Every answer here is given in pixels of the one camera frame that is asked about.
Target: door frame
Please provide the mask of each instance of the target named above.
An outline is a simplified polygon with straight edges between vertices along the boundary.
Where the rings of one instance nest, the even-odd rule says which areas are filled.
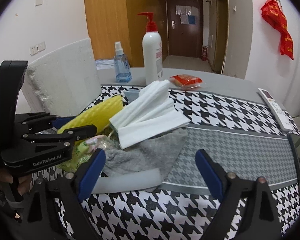
[[[230,27],[230,7],[229,7],[229,0],[227,0],[228,3],[228,28],[227,28],[227,37],[226,37],[226,50],[225,50],[225,55],[223,58],[223,63],[222,63],[222,67],[221,67],[221,72],[220,74],[223,74],[223,69],[225,67],[225,61],[226,61],[226,54],[227,54],[227,50],[228,50],[228,41],[229,41],[229,27]],[[216,44],[215,44],[215,48],[217,48],[217,37],[218,37],[218,6],[217,6],[217,0],[216,0],[216,7],[217,7],[217,29],[216,29]],[[213,63],[215,62],[215,58],[216,58],[216,53],[217,50],[214,50],[214,56],[213,56]]]
[[[169,24],[171,24],[171,15],[170,15],[170,11],[168,9],[168,0],[166,0],[166,9],[167,9],[167,30],[168,30],[168,55],[170,55],[170,42],[169,42]],[[202,47],[203,47],[203,18],[204,18],[204,12],[203,12],[203,0],[202,0],[202,20],[200,21],[200,27],[199,27],[199,35],[202,37],[202,42],[201,47],[200,47],[200,51],[202,52]]]

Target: screw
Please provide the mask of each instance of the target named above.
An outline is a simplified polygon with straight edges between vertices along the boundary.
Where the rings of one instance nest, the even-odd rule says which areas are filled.
[[[74,173],[73,172],[68,172],[67,174],[66,174],[66,178],[67,179],[72,179],[74,177]]]
[[[40,185],[40,184],[42,184],[43,179],[38,178],[35,182],[36,182],[36,184],[39,184],[39,185]]]
[[[234,172],[228,172],[227,176],[229,179],[234,179],[237,175]]]
[[[267,182],[266,178],[265,177],[259,177],[258,178],[258,181],[261,183],[261,184],[264,184]]]

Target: houndstooth tablecloth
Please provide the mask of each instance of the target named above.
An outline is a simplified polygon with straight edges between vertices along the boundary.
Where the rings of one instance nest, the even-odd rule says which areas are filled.
[[[122,93],[131,86],[102,86],[102,94],[88,108]],[[194,154],[204,148],[226,171],[241,178],[267,178],[277,203],[282,233],[300,214],[296,171],[287,136],[270,109],[263,104],[203,91],[170,90],[175,108],[190,119],[188,139],[163,184],[154,192],[132,191],[91,195],[82,203],[97,233],[103,239],[200,239],[215,215],[219,202],[198,172]],[[294,133],[299,134],[292,118]],[[47,180],[63,176],[56,167],[33,174]],[[56,200],[63,226],[64,207]],[[225,239],[235,236],[246,200],[238,203]]]

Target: doorway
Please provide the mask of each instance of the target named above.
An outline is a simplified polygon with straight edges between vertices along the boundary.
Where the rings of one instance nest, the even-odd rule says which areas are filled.
[[[228,19],[229,4],[228,0],[216,0],[217,4],[217,36],[216,49],[212,70],[215,73],[222,73],[224,61],[226,57],[226,47],[228,41]]]
[[[169,55],[201,58],[202,0],[167,0]]]

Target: fire extinguisher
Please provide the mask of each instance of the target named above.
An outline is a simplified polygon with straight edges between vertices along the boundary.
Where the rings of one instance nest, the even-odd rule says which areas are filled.
[[[207,61],[208,60],[208,46],[204,46],[202,48],[202,58],[203,61]]]

